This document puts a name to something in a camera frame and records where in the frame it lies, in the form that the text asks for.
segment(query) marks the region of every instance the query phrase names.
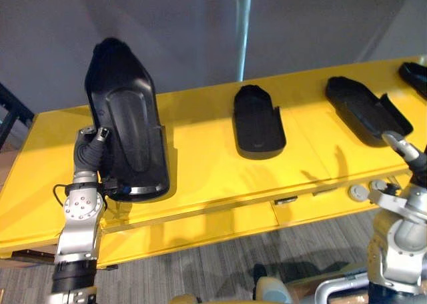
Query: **black car part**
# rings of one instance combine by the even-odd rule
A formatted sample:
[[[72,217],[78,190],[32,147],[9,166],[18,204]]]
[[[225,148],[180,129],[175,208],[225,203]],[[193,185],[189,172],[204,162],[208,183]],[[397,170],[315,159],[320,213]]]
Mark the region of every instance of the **black car part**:
[[[405,62],[399,67],[399,74],[405,82],[427,99],[427,67],[417,63]]]
[[[411,133],[411,123],[389,100],[387,94],[377,98],[365,85],[346,77],[331,77],[326,97],[347,126],[367,145],[385,146],[381,134],[395,131]]]
[[[96,129],[107,138],[99,173],[116,201],[144,201],[169,190],[165,137],[154,85],[130,48],[109,38],[98,44],[85,79]]]
[[[279,107],[257,85],[243,86],[234,97],[234,128],[238,152],[248,159],[268,159],[285,147]]]

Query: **gray wall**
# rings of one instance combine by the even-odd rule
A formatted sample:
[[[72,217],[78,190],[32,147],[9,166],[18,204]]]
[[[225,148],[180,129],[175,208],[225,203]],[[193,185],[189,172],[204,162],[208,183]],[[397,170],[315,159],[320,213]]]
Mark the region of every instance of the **gray wall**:
[[[253,0],[245,78],[425,53],[424,2]],[[157,92],[236,75],[236,0],[0,0],[0,81],[34,112],[85,104],[91,51],[109,36]]]

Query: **yellow tray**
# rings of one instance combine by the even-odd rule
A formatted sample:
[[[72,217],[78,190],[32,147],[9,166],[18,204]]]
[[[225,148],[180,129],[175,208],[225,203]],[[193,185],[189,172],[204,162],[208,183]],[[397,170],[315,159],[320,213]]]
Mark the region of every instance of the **yellow tray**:
[[[390,148],[367,147],[354,137],[327,102],[324,87],[328,77],[346,75],[375,93],[390,93],[414,126],[409,140],[422,147],[426,102],[395,72],[403,60],[417,59],[345,65],[158,95],[171,190],[147,203],[109,201],[103,230],[113,233],[156,225],[278,195],[321,191],[342,181],[405,172],[407,167]],[[381,82],[374,83],[377,77]],[[252,161],[236,151],[233,98],[248,83],[263,87],[273,104],[281,107],[288,142],[272,159]],[[56,242],[64,220],[51,190],[56,183],[70,182],[75,134],[89,124],[87,107],[36,117],[0,195],[0,252]]]

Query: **black plastic part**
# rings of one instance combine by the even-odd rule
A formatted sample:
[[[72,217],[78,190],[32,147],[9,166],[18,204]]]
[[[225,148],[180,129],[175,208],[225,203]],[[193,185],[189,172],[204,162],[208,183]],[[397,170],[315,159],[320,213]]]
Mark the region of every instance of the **black plastic part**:
[[[386,184],[386,188],[385,189],[381,189],[380,191],[383,192],[384,194],[389,194],[389,195],[397,195],[397,192],[399,189],[402,189],[400,187],[399,184],[395,184],[395,183],[387,183]]]
[[[34,114],[1,83],[0,105],[8,111],[6,117],[0,124],[0,148],[2,148],[3,144],[6,142],[7,136],[15,124],[15,121],[19,119],[26,126],[29,126],[29,122],[34,118]]]
[[[417,63],[405,62],[399,67],[399,74],[405,82],[427,99],[427,67]]]
[[[368,287],[369,304],[415,304],[427,303],[427,295],[414,295],[411,293],[396,292],[392,289],[369,283]]]
[[[257,85],[243,86],[234,97],[234,127],[238,152],[248,159],[268,159],[286,145],[279,107]]]
[[[101,166],[104,143],[94,140],[95,134],[79,133],[74,145],[74,165],[76,170],[98,172]]]
[[[92,260],[57,264],[52,277],[52,293],[68,292],[93,286],[96,262]]]
[[[130,48],[114,38],[98,44],[85,88],[95,127],[111,132],[99,170],[107,195],[135,202],[165,194],[169,176],[154,85]]]
[[[389,100],[387,94],[377,98],[365,85],[346,77],[331,77],[326,97],[337,114],[365,144],[386,146],[381,134],[395,131],[403,136],[411,133],[411,123]]]
[[[97,189],[102,192],[103,187],[97,182],[72,183],[65,186],[65,195],[68,196],[69,192],[74,189]]]

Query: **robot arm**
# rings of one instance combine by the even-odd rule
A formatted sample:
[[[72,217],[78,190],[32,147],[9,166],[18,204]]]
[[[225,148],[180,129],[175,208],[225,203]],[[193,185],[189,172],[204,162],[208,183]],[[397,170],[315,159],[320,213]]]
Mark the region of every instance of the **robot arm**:
[[[93,282],[99,254],[99,220],[103,199],[99,192],[97,170],[106,128],[79,130],[74,149],[73,183],[68,185],[64,202],[65,226],[55,255],[55,272],[48,304],[95,304]]]
[[[383,139],[403,157],[413,176],[400,196],[387,190],[368,196],[383,208],[374,220],[368,278],[371,289],[416,295],[422,292],[422,261],[427,253],[427,156],[395,132],[385,132]]]

